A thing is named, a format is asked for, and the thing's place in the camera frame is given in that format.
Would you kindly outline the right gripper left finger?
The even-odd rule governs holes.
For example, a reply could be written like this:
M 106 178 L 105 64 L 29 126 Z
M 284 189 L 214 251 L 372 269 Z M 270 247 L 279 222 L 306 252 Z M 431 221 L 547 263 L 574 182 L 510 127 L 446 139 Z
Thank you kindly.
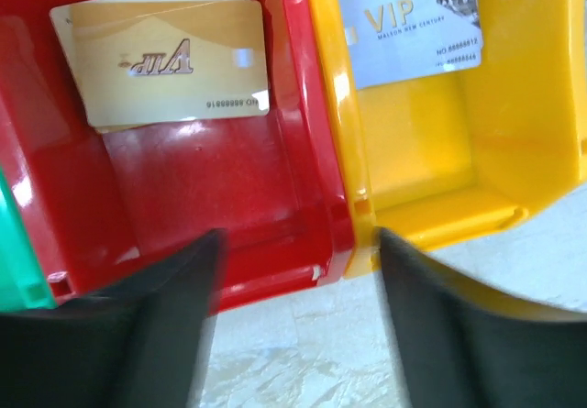
M 1 316 L 4 407 L 186 407 L 199 400 L 226 234 L 211 230 L 53 309 Z

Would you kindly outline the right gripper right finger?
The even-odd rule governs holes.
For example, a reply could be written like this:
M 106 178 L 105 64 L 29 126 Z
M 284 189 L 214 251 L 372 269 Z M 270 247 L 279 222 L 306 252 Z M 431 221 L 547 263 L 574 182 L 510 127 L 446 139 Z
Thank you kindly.
M 585 406 L 585 313 L 495 289 L 386 228 L 378 243 L 412 406 Z

